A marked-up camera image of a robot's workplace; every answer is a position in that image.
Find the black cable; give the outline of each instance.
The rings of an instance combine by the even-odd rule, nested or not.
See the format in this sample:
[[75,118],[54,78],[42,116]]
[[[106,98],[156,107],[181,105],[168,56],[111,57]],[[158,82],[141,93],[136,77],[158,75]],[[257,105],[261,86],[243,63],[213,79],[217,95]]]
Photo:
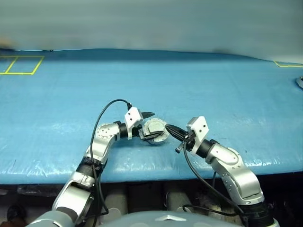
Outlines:
[[228,204],[230,204],[231,206],[233,206],[240,214],[244,214],[244,211],[233,201],[231,201],[230,199],[228,199],[227,197],[225,197],[223,194],[221,194],[220,192],[218,192],[215,188],[213,188],[208,182],[206,182],[201,176],[200,174],[194,169],[193,165],[190,163],[188,155],[187,155],[187,151],[186,151],[186,142],[184,142],[183,145],[183,151],[184,151],[184,156],[186,159],[186,162],[189,166],[189,168],[191,169],[191,171],[193,171],[193,173],[196,175],[196,177],[208,188],[210,189],[215,195],[217,195],[218,197],[222,198],[224,201],[226,201]]
[[[95,178],[95,185],[96,185],[96,198],[97,198],[97,206],[98,206],[98,211],[95,215],[95,219],[94,219],[94,223],[92,225],[92,227],[95,227],[96,223],[97,223],[97,219],[98,219],[98,216],[100,215],[104,215],[104,214],[108,214],[108,208],[104,202],[104,197],[103,197],[103,194],[102,194],[102,191],[101,191],[101,185],[100,185],[100,182],[99,182],[99,177],[97,176],[97,173],[96,173],[96,169],[95,169],[95,165],[94,165],[94,156],[93,156],[93,141],[94,141],[94,138],[95,138],[95,134],[96,134],[96,129],[97,129],[97,126],[99,124],[99,121],[100,121],[100,118],[102,117],[102,115],[104,114],[104,112],[107,110],[107,108],[112,105],[113,103],[115,102],[125,102],[127,104],[127,108],[130,109],[131,108],[131,104],[129,102],[127,102],[126,100],[124,99],[115,99],[111,102],[109,102],[104,108],[103,110],[101,111],[101,113],[99,114],[99,117],[95,123],[95,126],[94,126],[94,129],[93,129],[93,133],[91,135],[91,139],[90,139],[90,146],[89,146],[89,151],[90,151],[90,158],[91,158],[91,162],[92,162],[92,170],[93,170],[93,174],[94,174],[94,178]],[[105,212],[103,214],[100,214],[101,212],[101,209],[102,209],[102,206],[100,206],[100,202],[102,203],[102,206],[104,207],[105,209]]]
[[187,212],[187,210],[185,209],[186,207],[198,208],[198,209],[201,209],[201,210],[221,214],[221,215],[228,216],[228,217],[235,217],[235,216],[238,215],[236,213],[225,213],[225,212],[209,209],[209,208],[206,208],[206,207],[195,206],[195,205],[191,205],[191,204],[186,204],[186,205],[182,206],[182,209],[184,210],[184,212]]
[[214,171],[212,187],[214,188],[215,180],[216,180],[216,171]]

